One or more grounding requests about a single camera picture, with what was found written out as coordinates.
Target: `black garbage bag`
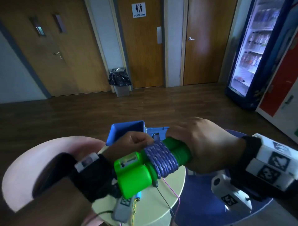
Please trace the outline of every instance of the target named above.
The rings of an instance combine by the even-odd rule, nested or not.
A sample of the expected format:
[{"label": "black garbage bag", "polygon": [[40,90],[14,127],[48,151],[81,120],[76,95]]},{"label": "black garbage bag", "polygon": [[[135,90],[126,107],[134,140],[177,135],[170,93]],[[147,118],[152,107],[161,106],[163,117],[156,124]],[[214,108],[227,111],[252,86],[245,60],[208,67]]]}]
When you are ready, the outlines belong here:
[{"label": "black garbage bag", "polygon": [[130,86],[131,81],[125,68],[114,68],[110,71],[109,84],[111,86]]}]

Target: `restroom sign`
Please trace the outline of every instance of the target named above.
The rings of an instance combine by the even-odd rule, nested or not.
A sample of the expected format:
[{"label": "restroom sign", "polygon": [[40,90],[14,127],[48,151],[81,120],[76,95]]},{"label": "restroom sign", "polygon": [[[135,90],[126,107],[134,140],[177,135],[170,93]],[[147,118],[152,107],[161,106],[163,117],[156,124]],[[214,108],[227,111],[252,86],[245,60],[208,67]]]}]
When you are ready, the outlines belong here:
[{"label": "restroom sign", "polygon": [[146,16],[146,5],[144,2],[131,4],[133,18]]}]

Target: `green 3d-printed device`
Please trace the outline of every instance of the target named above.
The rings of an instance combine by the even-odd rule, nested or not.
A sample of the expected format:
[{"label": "green 3d-printed device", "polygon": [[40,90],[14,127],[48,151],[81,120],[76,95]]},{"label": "green 3d-printed device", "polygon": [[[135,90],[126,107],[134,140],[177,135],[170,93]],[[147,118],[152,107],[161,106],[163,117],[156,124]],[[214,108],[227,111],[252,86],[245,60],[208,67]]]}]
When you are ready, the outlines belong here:
[{"label": "green 3d-printed device", "polygon": [[[171,137],[162,142],[176,158],[179,166],[191,160],[190,150],[185,143]],[[114,169],[118,177],[119,188],[126,199],[144,190],[158,179],[155,168],[144,150],[115,161]]]}]

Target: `yellow wire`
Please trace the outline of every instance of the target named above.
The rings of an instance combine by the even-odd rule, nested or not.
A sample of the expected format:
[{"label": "yellow wire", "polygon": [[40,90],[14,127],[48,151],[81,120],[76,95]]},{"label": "yellow wire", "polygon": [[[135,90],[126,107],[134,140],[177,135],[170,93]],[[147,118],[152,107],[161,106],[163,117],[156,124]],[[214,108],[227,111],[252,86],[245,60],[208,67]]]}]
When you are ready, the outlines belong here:
[{"label": "yellow wire", "polygon": [[134,210],[132,213],[132,222],[131,222],[131,226],[134,226],[134,215],[136,213],[136,201],[137,199],[134,200],[133,204],[132,204],[132,209]]}]

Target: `man and woman icon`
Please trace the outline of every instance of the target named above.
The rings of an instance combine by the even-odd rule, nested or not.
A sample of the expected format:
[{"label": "man and woman icon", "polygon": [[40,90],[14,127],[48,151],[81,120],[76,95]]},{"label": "man and woman icon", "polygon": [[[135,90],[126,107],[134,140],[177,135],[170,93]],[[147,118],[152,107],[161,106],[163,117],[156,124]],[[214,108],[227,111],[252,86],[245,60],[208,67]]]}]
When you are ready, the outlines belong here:
[{"label": "man and woman icon", "polygon": [[136,12],[137,13],[141,13],[142,12],[142,4],[140,4],[139,6],[138,5],[136,5]]}]

